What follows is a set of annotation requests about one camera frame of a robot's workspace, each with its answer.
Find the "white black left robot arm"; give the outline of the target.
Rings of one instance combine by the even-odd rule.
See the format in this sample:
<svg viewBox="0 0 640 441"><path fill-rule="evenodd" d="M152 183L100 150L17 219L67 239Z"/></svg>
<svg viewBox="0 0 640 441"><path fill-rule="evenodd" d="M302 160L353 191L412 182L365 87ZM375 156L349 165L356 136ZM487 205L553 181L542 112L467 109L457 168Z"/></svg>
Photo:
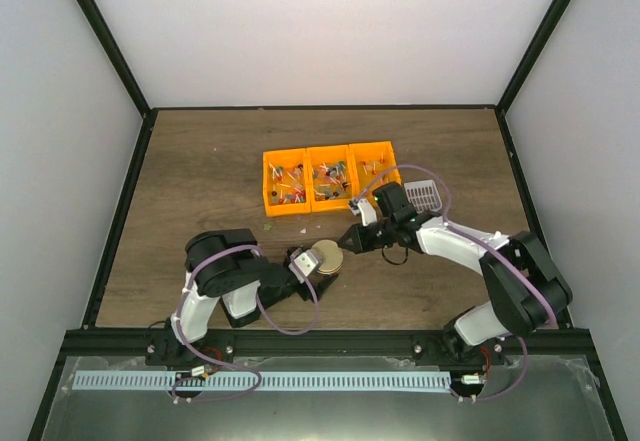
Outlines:
<svg viewBox="0 0 640 441"><path fill-rule="evenodd" d="M221 359L218 347L205 346L216 308L231 327L240 328L294 295L317 303L344 260L338 244L325 239L290 248L282 262L272 262L249 229L203 232L187 243L185 254L179 305L160 332L148 336L150 366L190 366L205 353Z"/></svg>

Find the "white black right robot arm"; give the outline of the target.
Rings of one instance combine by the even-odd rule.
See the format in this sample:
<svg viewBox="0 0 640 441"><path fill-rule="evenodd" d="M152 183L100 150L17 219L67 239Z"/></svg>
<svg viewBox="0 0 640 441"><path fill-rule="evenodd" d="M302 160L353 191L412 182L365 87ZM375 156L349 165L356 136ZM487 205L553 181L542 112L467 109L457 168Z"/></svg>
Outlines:
<svg viewBox="0 0 640 441"><path fill-rule="evenodd" d="M482 276L488 301L443 329L445 354L455 363L468 363L493 338L526 337L555 325L573 300L564 276L531 232L507 236L459 225L443 211L416 207L396 182L378 187L371 198L358 196L348 206L360 220L339 239L340 248L361 254L398 245Z"/></svg>

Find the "orange bin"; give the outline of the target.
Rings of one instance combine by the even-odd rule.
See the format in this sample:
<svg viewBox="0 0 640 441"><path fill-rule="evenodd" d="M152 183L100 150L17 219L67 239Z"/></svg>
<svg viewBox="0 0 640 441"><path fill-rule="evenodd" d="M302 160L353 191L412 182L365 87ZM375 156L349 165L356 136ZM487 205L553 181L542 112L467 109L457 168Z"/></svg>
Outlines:
<svg viewBox="0 0 640 441"><path fill-rule="evenodd" d="M315 146L306 149L307 181L312 213L348 210L358 187L348 145Z"/></svg>
<svg viewBox="0 0 640 441"><path fill-rule="evenodd" d="M384 174L384 171L396 165L393 145L390 141L355 143L349 145L351 167L354 169L353 194L359 195L374 179L366 197L372 201L372 191L388 182L402 183L398 170Z"/></svg>
<svg viewBox="0 0 640 441"><path fill-rule="evenodd" d="M311 212L314 194L305 149L266 151L262 167L262 195L268 217Z"/></svg>

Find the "white slotted plastic scoop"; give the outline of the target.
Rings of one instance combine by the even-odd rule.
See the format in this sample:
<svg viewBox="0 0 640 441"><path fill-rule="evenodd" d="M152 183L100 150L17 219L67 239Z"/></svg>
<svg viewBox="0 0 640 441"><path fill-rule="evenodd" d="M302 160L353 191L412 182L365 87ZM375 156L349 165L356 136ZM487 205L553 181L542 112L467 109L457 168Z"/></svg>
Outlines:
<svg viewBox="0 0 640 441"><path fill-rule="evenodd" d="M439 212L443 207L437 185L433 180L407 182L404 184L404 190L417 213Z"/></svg>

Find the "gold round jar lid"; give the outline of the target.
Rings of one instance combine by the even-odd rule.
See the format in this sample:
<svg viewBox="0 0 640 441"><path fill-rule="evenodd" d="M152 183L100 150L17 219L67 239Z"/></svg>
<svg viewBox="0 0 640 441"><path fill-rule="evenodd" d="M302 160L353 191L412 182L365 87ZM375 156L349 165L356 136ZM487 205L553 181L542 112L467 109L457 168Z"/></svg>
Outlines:
<svg viewBox="0 0 640 441"><path fill-rule="evenodd" d="M344 254L338 244L329 239L319 240L314 243L311 250L322 259L322 264L341 264L344 260Z"/></svg>

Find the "clear glass jar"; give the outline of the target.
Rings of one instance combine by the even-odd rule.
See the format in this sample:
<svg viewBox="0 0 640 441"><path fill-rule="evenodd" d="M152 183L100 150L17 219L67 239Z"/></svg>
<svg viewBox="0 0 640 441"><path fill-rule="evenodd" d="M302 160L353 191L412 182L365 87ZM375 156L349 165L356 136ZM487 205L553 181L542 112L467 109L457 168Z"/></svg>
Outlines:
<svg viewBox="0 0 640 441"><path fill-rule="evenodd" d="M317 272L323 276L331 276L337 274L341 269L341 264L322 264L318 267Z"/></svg>

